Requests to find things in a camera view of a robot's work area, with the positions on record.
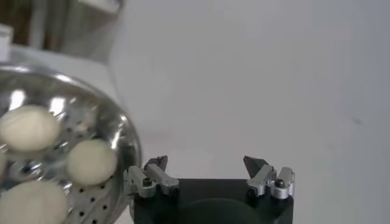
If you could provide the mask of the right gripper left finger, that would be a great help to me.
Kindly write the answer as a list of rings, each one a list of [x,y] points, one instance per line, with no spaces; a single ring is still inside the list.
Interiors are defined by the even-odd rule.
[[[169,176],[165,170],[168,156],[151,158],[144,167],[130,166],[125,174],[126,194],[141,198],[152,198],[159,187],[163,195],[177,198],[180,194],[180,182]]]

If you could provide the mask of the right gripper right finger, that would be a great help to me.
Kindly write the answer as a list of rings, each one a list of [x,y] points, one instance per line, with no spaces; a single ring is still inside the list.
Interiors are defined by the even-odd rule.
[[[295,173],[290,167],[282,167],[279,173],[264,159],[245,156],[244,165],[250,178],[247,196],[258,198],[270,193],[272,198],[285,200],[294,196]]]

